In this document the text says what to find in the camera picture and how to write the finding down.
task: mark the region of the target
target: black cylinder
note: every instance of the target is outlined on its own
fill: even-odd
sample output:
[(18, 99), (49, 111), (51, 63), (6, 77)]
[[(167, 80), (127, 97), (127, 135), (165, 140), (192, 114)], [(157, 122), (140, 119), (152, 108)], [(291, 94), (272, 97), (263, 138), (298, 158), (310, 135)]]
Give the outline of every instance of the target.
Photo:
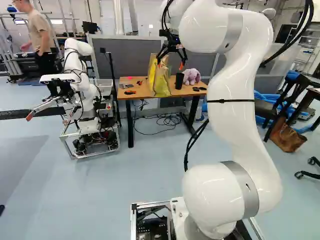
[(175, 89), (180, 90), (182, 89), (182, 84), (184, 83), (185, 75), (181, 72), (178, 72), (175, 75)]

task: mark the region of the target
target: gray partition panel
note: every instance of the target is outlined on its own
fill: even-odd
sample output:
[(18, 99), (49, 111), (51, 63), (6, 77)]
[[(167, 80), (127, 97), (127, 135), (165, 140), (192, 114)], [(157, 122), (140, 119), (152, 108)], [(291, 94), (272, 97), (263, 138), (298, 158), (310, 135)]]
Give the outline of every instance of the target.
[(226, 56), (224, 54), (219, 54), (218, 62), (216, 63), (214, 75), (216, 75), (226, 64)]
[(151, 53), (161, 49), (161, 40), (93, 38), (99, 77), (111, 78), (111, 70), (100, 48), (112, 53), (116, 79), (126, 76), (147, 76)]
[[(188, 60), (184, 69), (197, 69), (201, 76), (210, 77), (216, 54), (215, 53), (195, 53), (186, 51)], [(177, 53), (169, 53), (169, 65), (171, 66), (171, 75), (176, 75), (179, 72), (181, 58)]]
[(276, 94), (283, 79), (283, 76), (256, 76), (254, 90), (261, 94)]

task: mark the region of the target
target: purple stuffed animal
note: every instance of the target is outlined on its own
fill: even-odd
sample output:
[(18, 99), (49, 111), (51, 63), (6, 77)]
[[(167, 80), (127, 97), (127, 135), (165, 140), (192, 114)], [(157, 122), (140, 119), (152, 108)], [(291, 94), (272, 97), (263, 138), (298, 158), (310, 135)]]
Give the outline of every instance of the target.
[(186, 69), (183, 74), (183, 83), (185, 85), (195, 85), (195, 83), (200, 82), (200, 72), (195, 68)]

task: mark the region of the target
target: ceiling light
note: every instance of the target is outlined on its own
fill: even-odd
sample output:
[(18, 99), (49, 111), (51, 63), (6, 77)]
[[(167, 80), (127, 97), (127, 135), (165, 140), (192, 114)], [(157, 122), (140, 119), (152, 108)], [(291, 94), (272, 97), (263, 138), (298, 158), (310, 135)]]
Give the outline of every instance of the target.
[(55, 24), (55, 25), (62, 25), (64, 24), (62, 19), (51, 19), (50, 20), (52, 24)]

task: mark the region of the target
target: wooden table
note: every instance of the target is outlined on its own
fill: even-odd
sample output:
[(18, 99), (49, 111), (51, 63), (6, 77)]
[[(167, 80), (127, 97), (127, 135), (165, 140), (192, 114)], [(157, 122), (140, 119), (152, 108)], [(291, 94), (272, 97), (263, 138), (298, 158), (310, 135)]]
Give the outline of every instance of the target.
[[(303, 109), (307, 109), (314, 99), (320, 101), (320, 88), (307, 88), (307, 91), (308, 92), (305, 94), (298, 107), (286, 122), (287, 125), (291, 125), (298, 118)], [(320, 117), (318, 117), (318, 119), (313, 123), (310, 129), (314, 131), (319, 126), (319, 124)]]
[[(146, 76), (134, 76), (134, 77), (121, 77), (119, 84), (132, 84), (134, 87), (130, 87), (127, 89), (118, 88), (117, 98), (118, 100), (125, 100), (126, 106), (126, 116), (128, 122), (128, 147), (134, 147), (134, 123), (131, 113), (131, 100), (139, 100), (139, 99), (152, 99), (158, 98), (154, 97), (153, 93), (150, 91), (147, 84)], [(193, 123), (195, 121), (195, 116), (197, 112), (197, 107), (199, 103), (199, 99), (201, 96), (205, 96), (207, 94), (206, 90), (194, 91), (193, 87), (203, 87), (207, 88), (208, 86), (202, 81), (196, 83), (195, 85), (182, 85), (181, 90), (177, 90), (175, 87), (176, 84), (176, 76), (171, 76), (169, 81), (169, 88), (171, 92), (171, 96), (167, 98), (185, 98), (192, 97), (192, 104), (189, 116), (185, 116), (182, 112), (180, 113), (184, 123), (186, 124), (189, 132), (191, 134), (195, 133), (195, 129), (193, 128)], [(126, 95), (126, 91), (136, 91), (136, 94)]]

